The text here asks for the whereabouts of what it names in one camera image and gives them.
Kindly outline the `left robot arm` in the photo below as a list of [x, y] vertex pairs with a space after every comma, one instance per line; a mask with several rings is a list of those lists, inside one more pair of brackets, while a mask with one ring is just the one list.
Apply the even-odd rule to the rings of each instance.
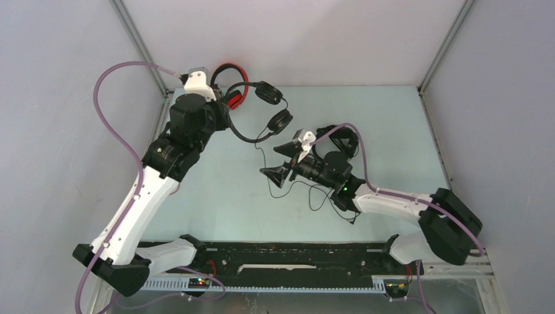
[[170, 108], [163, 133], [144, 155], [124, 203], [91, 244], [76, 246], [73, 257], [125, 297], [138, 292], [148, 278], [179, 266], [202, 271], [206, 246], [191, 235], [146, 248], [139, 242], [161, 204], [200, 159], [209, 138], [228, 127], [228, 112], [212, 88], [185, 88]]

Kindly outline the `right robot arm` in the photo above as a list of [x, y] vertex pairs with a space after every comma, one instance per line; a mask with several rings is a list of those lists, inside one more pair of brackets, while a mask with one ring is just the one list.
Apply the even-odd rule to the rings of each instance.
[[482, 230], [481, 220], [451, 190], [438, 188], [432, 194], [409, 194], [397, 190], [369, 188], [352, 174], [345, 153], [328, 152], [324, 157], [305, 153], [295, 142], [275, 147], [290, 157], [277, 167], [260, 172], [282, 187], [285, 180], [301, 176], [331, 190], [332, 203], [342, 211], [380, 214], [404, 220], [419, 230], [410, 235], [391, 236], [380, 263], [388, 273], [398, 273], [407, 264], [436, 256], [455, 266], [466, 263]]

